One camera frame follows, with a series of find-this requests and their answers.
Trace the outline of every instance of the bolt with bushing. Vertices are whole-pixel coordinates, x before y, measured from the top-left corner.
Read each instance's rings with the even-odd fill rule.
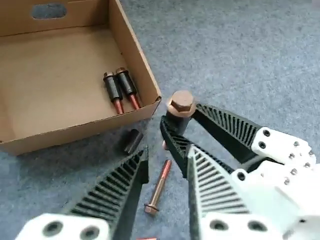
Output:
[[[176,126],[177,134],[183,135],[191,116],[196,111],[194,96],[187,90],[176,91],[167,102],[167,119]],[[167,150],[165,141],[162,146]]]

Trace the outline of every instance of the mounting hole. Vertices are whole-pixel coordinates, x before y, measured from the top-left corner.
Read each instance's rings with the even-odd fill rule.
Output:
[[[64,225],[60,221],[52,221],[44,227],[42,233],[46,237],[52,237],[60,233],[63,226]]]
[[[265,149],[266,148],[266,144],[263,141],[260,141],[259,142],[259,147],[262,148],[262,149]]]
[[[243,172],[241,172],[241,171],[238,172],[236,176],[237,176],[238,179],[241,180],[241,181],[244,181],[244,180],[246,179],[245,174],[244,174]]]
[[[81,240],[93,240],[99,236],[100,230],[95,226],[89,226],[83,229],[80,233]]]
[[[263,130],[263,135],[265,135],[266,137],[269,137],[270,132],[268,130]]]
[[[267,227],[259,221],[250,221],[248,223],[248,228],[257,232],[266,232],[268,230]]]
[[[220,230],[220,231],[225,231],[228,230],[228,225],[220,220],[212,220],[210,222],[210,228],[213,230]]]

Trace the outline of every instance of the box handle hole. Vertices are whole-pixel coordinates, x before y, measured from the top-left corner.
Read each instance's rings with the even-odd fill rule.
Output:
[[[34,19],[59,19],[67,14],[64,4],[52,2],[48,4],[37,4],[32,6],[31,16]]]

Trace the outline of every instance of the gray carpet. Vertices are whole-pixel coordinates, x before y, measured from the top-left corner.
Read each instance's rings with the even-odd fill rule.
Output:
[[[165,99],[187,89],[197,100],[305,139],[320,154],[320,8],[310,0],[122,0],[164,101],[147,126],[150,181],[142,188],[132,239],[188,240],[187,181],[173,164],[155,218],[143,212],[168,153],[161,149]],[[186,136],[217,157],[232,157],[196,123]],[[111,140],[124,129],[18,158],[0,153],[0,233],[59,212],[115,164]]]

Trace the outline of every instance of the brown cardboard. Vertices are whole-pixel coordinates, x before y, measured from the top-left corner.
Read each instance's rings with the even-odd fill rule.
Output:
[[[27,0],[18,9],[17,0],[0,6],[0,22],[7,23],[0,27],[0,148],[6,152],[18,155],[69,143],[146,119],[160,102],[119,1],[62,2],[66,16],[45,20],[33,19],[29,10],[46,1]],[[91,26],[102,23],[108,25]],[[143,105],[133,110],[124,100],[122,115],[102,81],[104,72],[119,67],[129,70]]]

